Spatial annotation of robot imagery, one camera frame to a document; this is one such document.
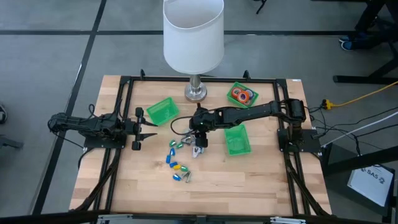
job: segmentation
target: white lampshade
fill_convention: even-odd
[[[191,75],[216,68],[224,56],[223,0],[165,0],[164,57]]]

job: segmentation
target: wooden table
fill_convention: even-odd
[[[120,76],[104,76],[96,103],[97,115],[111,113],[118,92]],[[300,80],[287,80],[289,96],[305,102]],[[135,107],[146,108],[171,96],[179,116],[191,116],[196,104],[184,97],[184,82],[134,82],[129,117]],[[232,106],[226,93],[232,83],[206,83],[208,96],[202,107],[212,109]],[[256,105],[274,100],[271,84],[245,83],[259,93]],[[142,133],[158,133],[142,142],[141,151],[131,150],[133,136],[122,150],[115,185],[112,212],[171,213],[207,215],[291,215],[289,190],[283,154],[279,151],[277,118],[268,117],[245,122],[252,153],[230,157],[226,152],[224,131],[208,134],[209,146],[204,154],[192,158],[192,148],[177,150],[175,160],[192,171],[189,184],[177,182],[175,173],[165,163],[171,139],[180,140],[170,130],[170,122],[160,127],[142,126]],[[188,119],[175,122],[182,132]],[[310,128],[307,119],[303,128]],[[76,208],[88,196],[100,176],[104,149],[95,149],[81,162],[70,208]],[[317,202],[331,212],[319,160],[301,153],[305,182]],[[108,186],[104,188],[100,208],[104,208]],[[298,208],[303,213],[299,188],[296,186]]]

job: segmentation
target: green container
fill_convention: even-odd
[[[244,124],[224,129],[226,147],[230,156],[248,154],[251,152],[248,132]]]
[[[248,88],[248,87],[246,87],[246,86],[244,86],[244,85],[242,85],[242,84],[240,84],[238,82],[235,82],[234,85],[231,87],[231,89],[229,89],[229,91],[226,94],[226,97],[228,98],[228,100],[230,102],[232,102],[232,103],[234,103],[234,104],[236,104],[236,105],[238,105],[238,106],[240,106],[242,108],[249,108],[249,107],[251,107],[254,104],[254,102],[256,102],[257,97],[259,96],[259,94],[256,93],[253,89],[250,89],[254,93],[254,97],[253,97],[253,99],[251,99],[250,104],[244,105],[243,103],[240,103],[235,97],[232,96],[232,93],[231,93],[232,89],[235,88],[235,87],[239,87],[242,90],[250,89],[250,88]]]
[[[176,117],[180,111],[171,97],[151,106],[147,109],[147,113],[152,122],[158,126],[170,121]]]

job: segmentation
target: white cable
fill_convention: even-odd
[[[344,136],[348,136],[348,135],[351,134],[351,133],[354,133],[354,132],[356,132],[356,131],[362,130],[362,129],[367,128],[367,127],[370,127],[370,126],[372,126],[372,125],[374,125],[374,124],[377,124],[377,123],[380,123],[380,122],[382,122],[382,121],[385,121],[385,120],[387,120],[387,119],[389,119],[389,118],[391,118],[391,117],[393,117],[393,116],[395,116],[395,115],[397,115],[397,114],[398,114],[398,111],[395,112],[395,113],[393,113],[393,114],[390,115],[390,116],[387,116],[387,117],[383,118],[383,119],[380,119],[380,120],[375,121],[375,122],[373,122],[373,123],[367,124],[367,125],[365,125],[365,126],[363,126],[363,127],[361,127],[361,128],[355,129],[354,131],[350,131],[349,133],[346,133],[346,134],[344,134],[344,135],[342,135],[342,136],[340,136],[340,137],[338,137],[338,138],[335,138],[335,139],[331,140],[330,142],[324,144],[322,147],[325,147],[325,146],[329,145],[330,143],[332,143],[332,142],[334,142],[334,141],[337,141],[337,140],[341,139],[341,138],[344,137]]]

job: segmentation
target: gray floor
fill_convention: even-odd
[[[91,30],[100,0],[87,1],[7,1],[0,0],[0,29],[79,29]],[[258,2],[225,1],[226,30],[352,30],[365,8],[362,3],[270,0],[260,15]],[[161,0],[108,0],[100,30],[161,30]],[[10,112],[0,133],[25,142],[22,150],[0,151],[0,217],[30,212],[37,185],[44,171],[53,140],[46,122],[65,109],[68,96],[85,50],[88,36],[0,35],[0,101]],[[161,35],[97,36],[88,61],[73,115],[87,116],[87,106],[95,103],[103,75],[182,75],[173,71],[162,53]],[[388,46],[345,52],[336,37],[238,36],[225,37],[225,56],[219,67],[209,72],[217,77],[302,79],[309,106],[322,99],[344,102],[377,90],[379,85],[336,84],[333,75],[368,75],[392,57]],[[394,71],[390,76],[397,76]],[[344,108],[325,113],[328,124],[349,123],[396,106],[397,88],[388,89]],[[379,127],[394,124],[390,119]],[[366,139],[379,147],[398,144],[397,129],[378,132]],[[339,133],[330,132],[325,143]],[[67,137],[83,143],[70,132]],[[349,139],[337,142],[351,151]],[[377,149],[361,146],[363,152]],[[44,212],[65,212],[77,175],[81,150],[70,143],[62,148],[60,160]],[[396,163],[389,166],[398,168]],[[333,213],[339,217],[381,221],[381,216],[329,191]]]

